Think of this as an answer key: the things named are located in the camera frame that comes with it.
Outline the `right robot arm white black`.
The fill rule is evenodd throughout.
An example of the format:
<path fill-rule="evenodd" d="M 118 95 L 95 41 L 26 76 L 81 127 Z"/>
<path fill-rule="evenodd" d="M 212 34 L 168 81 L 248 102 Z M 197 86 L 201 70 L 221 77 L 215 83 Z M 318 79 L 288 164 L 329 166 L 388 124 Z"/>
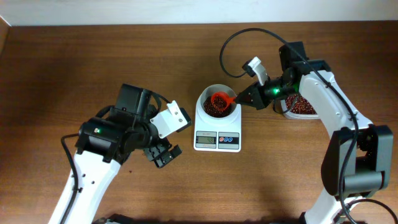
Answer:
<path fill-rule="evenodd" d="M 243 69 L 258 81 L 235 102 L 261 110 L 272 100 L 298 94 L 312 105 L 330 143 L 321 166 L 323 190 L 314 206 L 301 214 L 300 222 L 354 223 L 351 209 L 373 202 L 371 197 L 389 184 L 393 133 L 363 116 L 342 92 L 329 65 L 307 58 L 302 42 L 284 44 L 279 56 L 283 74 L 273 80 L 259 59 L 244 64 Z"/>

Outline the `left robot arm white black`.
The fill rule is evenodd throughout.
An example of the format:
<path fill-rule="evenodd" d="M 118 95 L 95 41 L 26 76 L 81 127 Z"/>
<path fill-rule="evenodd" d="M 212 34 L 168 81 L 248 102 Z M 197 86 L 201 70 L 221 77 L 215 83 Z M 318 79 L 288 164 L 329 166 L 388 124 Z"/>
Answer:
<path fill-rule="evenodd" d="M 157 168 L 163 168 L 182 153 L 168 135 L 191 123 L 176 101 L 123 84 L 115 105 L 104 107 L 80 126 L 75 154 L 68 150 L 66 137 L 61 138 L 71 171 L 49 222 L 91 223 L 104 193 L 131 153 L 142 150 Z"/>

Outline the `orange measuring scoop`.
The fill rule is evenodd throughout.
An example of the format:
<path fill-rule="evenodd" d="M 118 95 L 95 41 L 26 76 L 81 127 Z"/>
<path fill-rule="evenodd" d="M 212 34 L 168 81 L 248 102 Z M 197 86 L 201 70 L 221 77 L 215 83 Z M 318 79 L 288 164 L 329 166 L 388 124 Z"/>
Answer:
<path fill-rule="evenodd" d="M 229 96 L 226 92 L 219 91 L 211 96 L 211 104 L 218 111 L 225 111 L 235 102 L 236 97 Z"/>

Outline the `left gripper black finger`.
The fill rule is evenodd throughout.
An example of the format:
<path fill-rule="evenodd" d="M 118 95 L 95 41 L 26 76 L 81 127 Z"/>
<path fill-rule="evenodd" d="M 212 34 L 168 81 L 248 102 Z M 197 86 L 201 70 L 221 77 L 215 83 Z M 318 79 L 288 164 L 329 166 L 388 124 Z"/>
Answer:
<path fill-rule="evenodd" d="M 157 168 L 163 168 L 166 166 L 169 162 L 174 160 L 176 157 L 181 155 L 182 150 L 179 145 L 176 145 L 173 147 L 171 150 L 162 152 L 154 161 L 155 165 Z"/>
<path fill-rule="evenodd" d="M 167 138 L 158 139 L 153 142 L 149 147 L 143 149 L 146 158 L 149 161 L 158 159 L 163 153 L 167 152 L 172 147 Z"/>

